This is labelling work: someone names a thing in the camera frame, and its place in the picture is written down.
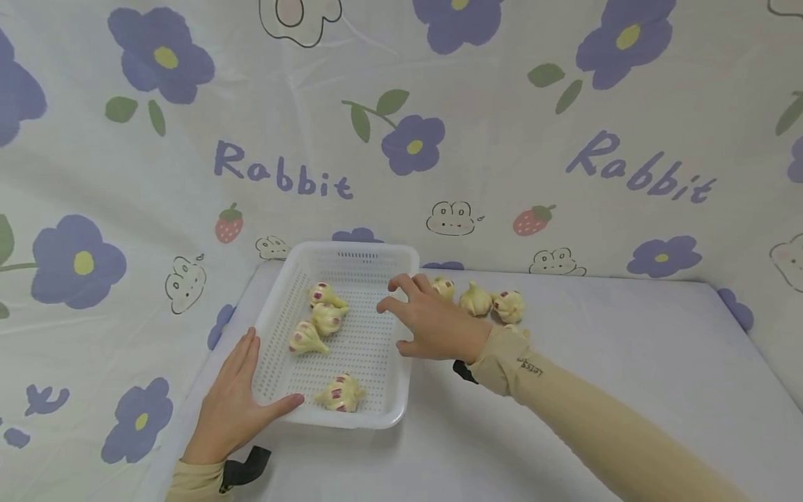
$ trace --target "beige arm sleeve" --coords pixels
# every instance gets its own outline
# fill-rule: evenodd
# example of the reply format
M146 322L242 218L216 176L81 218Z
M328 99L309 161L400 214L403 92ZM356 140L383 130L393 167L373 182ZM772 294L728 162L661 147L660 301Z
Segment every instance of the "beige arm sleeve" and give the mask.
M220 493L223 481L223 464L190 465L181 460L173 470L173 484L167 491L165 502L228 502L231 492Z
M625 502L747 498L681 444L629 407L494 328L474 378L537 414Z

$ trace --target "wrist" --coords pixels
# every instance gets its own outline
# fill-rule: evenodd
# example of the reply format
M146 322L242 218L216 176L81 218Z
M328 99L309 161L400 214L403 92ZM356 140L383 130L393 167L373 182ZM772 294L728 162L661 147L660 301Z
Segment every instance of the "wrist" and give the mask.
M477 361L479 353L483 351L492 329L493 326L487 322L476 320L476 323L464 333L465 339L460 346L459 359L467 365L473 365Z
M189 465L213 465L223 462L228 456L229 453L227 451L205 443L197 436L193 435L192 439L190 439L190 442L187 444L187 448L184 450L181 461Z

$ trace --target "white tabletop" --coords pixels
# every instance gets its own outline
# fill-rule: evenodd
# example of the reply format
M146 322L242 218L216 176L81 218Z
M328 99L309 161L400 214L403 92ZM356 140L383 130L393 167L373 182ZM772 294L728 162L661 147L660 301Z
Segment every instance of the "white tabletop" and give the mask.
M163 500L173 463L218 369L261 309L280 264L256 272L218 348L177 412L137 500ZM516 289L522 325L557 364L675 437L754 500L803 493L803 414L705 284L446 271ZM465 382L450 362L416 361L401 424L343 431L277 423L274 452L237 500L618 500L530 411ZM250 446L235 454L244 459Z

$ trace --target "strawberry print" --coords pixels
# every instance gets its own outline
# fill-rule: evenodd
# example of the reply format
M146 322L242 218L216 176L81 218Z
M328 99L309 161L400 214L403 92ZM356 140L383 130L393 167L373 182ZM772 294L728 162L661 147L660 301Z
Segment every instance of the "strawberry print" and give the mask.
M555 207L554 205L550 207L533 206L516 217L513 222L513 231L523 237L542 231L552 219L552 210Z
M237 202L232 204L229 209L223 210L220 213L218 224L214 226L214 234L224 244L235 240L243 229L243 213L236 210L235 207L237 207Z

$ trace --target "black velcro strap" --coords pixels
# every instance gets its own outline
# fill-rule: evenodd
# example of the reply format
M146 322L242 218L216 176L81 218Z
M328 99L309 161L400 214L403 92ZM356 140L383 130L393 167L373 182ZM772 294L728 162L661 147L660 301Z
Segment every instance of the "black velcro strap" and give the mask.
M460 375L460 377L465 380L466 382L471 382L479 385L479 383L474 379L474 375L471 374L471 371L466 366L466 363L460 360L457 360L452 365L452 371Z
M270 458L270 450L252 447L245 463L227 460L223 465L223 487L242 486L256 480L265 472L267 461Z

